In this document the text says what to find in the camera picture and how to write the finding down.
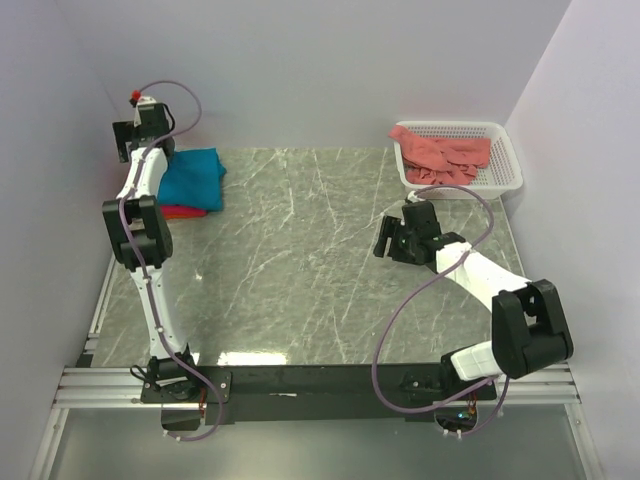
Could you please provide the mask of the blue t shirt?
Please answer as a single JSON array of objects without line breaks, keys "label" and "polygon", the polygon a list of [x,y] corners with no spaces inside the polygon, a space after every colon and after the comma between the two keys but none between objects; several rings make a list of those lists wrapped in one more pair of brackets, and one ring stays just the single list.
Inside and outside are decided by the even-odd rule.
[{"label": "blue t shirt", "polygon": [[161,179],[158,202],[162,206],[221,211],[225,174],[216,148],[177,151]]}]

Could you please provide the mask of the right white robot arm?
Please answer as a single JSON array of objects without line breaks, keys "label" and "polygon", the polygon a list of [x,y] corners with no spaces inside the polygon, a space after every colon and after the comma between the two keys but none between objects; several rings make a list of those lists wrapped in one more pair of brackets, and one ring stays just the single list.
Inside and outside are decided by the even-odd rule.
[{"label": "right white robot arm", "polygon": [[460,399],[474,381],[519,379],[573,356],[574,344],[556,286],[499,266],[464,237],[444,233],[428,200],[408,202],[400,218],[384,216],[376,257],[426,267],[478,300],[491,314],[491,337],[441,359],[439,387]]}]

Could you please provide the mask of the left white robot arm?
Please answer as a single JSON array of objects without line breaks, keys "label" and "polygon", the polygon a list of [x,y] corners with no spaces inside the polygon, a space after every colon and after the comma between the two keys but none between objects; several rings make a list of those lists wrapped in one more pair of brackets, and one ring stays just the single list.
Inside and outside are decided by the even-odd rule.
[{"label": "left white robot arm", "polygon": [[121,159],[130,164],[124,186],[102,205],[116,261],[131,275],[141,300],[150,343],[146,368],[134,366],[149,388],[176,401],[193,399],[200,378],[170,299],[168,270],[173,241],[158,201],[159,187],[175,149],[175,120],[166,104],[135,93],[134,119],[116,122],[113,131]]}]

